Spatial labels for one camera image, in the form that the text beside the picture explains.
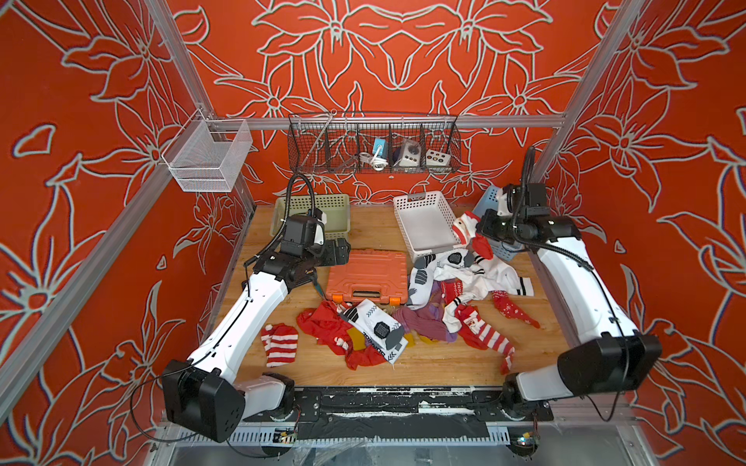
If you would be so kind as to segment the red christmas sock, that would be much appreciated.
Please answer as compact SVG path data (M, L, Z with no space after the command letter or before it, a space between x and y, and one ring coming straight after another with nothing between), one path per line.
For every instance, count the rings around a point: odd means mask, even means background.
M373 367L386 363L384 355L373 345L365 343L358 349L356 341L350 334L357 331L351 324L341 318L337 305L333 301L322 301L317 308L307 308L296 318L300 330L317 340L317 344L326 346L335 355L343 356L350 370L359 367Z

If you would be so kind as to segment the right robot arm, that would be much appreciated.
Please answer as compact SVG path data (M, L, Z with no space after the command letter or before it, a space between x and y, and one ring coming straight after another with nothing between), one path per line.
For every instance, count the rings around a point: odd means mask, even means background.
M503 386L505 404L524 407L639 388L662 355L662 344L641 333L611 296L576 222L551 213L544 184L492 186L474 213L480 219L479 234L525 249L542 265L549 289L569 313L575 338L555 363L509 375Z

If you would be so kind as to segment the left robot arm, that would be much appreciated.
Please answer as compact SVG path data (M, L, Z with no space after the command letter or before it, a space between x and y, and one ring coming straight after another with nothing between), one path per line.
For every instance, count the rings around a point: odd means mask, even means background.
M241 421L267 413L286 419L295 409L295 383L264 373L237 383L238 371L266 320L289 293L318 283L321 267L348 262L350 245L326 239L326 214L312 207L285 219L276 238L245 263L247 281L213 333L161 377L167 421L222 443Z

